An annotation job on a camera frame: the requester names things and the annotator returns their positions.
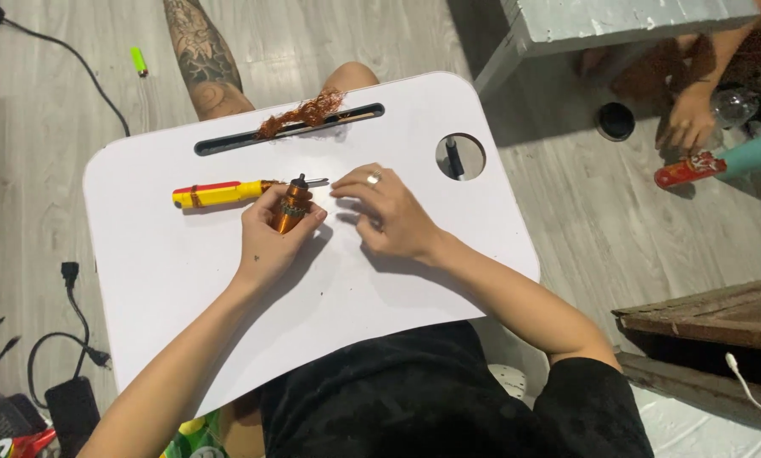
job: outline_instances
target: laminate floor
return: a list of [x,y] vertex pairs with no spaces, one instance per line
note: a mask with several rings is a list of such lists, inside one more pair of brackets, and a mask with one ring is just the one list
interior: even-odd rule
[[[263,108],[314,96],[348,60],[364,62],[381,81],[434,70],[470,79],[469,63],[482,59],[475,47],[490,31],[479,3],[467,1],[470,12],[454,11],[454,18],[444,0],[203,4],[232,48],[246,95]],[[160,2],[0,4],[9,18],[78,49],[133,134],[196,121]],[[458,30],[470,30],[470,41],[461,45]],[[134,71],[132,46],[143,50],[148,78]],[[542,282],[592,317],[616,345],[637,350],[618,332],[611,309],[761,279],[761,200],[745,182],[741,191],[704,180],[691,198],[658,190],[652,182],[660,166],[652,148],[657,120],[640,120],[626,142],[601,138],[591,119],[609,95],[583,87],[569,61],[526,61],[485,103],[486,112]],[[93,342],[108,348],[81,175],[96,151],[122,135],[70,53],[0,27],[0,316],[6,317],[0,348],[13,335],[22,337],[0,363],[6,394],[27,392],[27,357],[40,336],[81,334],[59,272],[63,261],[80,262],[75,296]],[[508,359],[512,340],[494,340],[499,359]],[[64,339],[45,344],[35,367],[39,395],[71,376],[78,350]],[[117,395],[112,374],[90,362],[83,374],[105,410]]]

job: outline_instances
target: screwdriver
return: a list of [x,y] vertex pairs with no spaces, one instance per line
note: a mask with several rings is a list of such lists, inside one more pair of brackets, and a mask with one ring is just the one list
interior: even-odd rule
[[[326,182],[328,179],[306,180],[308,184]],[[200,209],[211,205],[230,204],[252,197],[259,197],[274,184],[286,184],[279,180],[256,180],[251,182],[218,182],[195,184],[175,189],[171,200],[178,209]]]

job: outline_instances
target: person's hand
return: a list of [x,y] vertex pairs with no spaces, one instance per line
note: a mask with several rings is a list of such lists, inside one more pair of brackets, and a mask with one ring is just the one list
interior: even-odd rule
[[[376,184],[367,181],[380,172]],[[361,165],[333,183],[333,197],[355,197],[379,217],[358,218],[358,234],[374,254],[411,257],[432,264],[444,232],[428,217],[394,170],[378,164]]]
[[287,234],[279,234],[270,226],[273,208],[287,192],[287,185],[268,189],[242,213],[242,259],[232,284],[247,285],[264,291],[275,282],[293,262],[296,252],[327,217],[327,212],[311,204],[304,216]]
[[661,133],[655,148],[670,145],[680,148],[684,156],[693,156],[705,146],[714,130],[714,123],[711,91],[702,87],[689,87],[674,102],[669,125]]

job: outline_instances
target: tangled copper wire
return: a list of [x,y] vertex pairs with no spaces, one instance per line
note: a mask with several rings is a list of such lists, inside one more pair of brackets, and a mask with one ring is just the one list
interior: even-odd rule
[[287,124],[303,122],[308,126],[321,126],[328,116],[338,111],[344,93],[340,90],[325,87],[321,93],[312,100],[307,100],[297,109],[285,112],[278,117],[271,116],[259,127],[256,134],[258,139],[272,139]]

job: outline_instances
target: silver ring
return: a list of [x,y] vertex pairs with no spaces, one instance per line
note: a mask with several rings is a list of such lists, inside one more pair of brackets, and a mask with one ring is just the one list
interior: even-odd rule
[[367,182],[369,183],[369,187],[375,187],[375,184],[377,184],[379,181],[381,181],[381,171],[375,170],[372,172],[371,175],[367,177]]

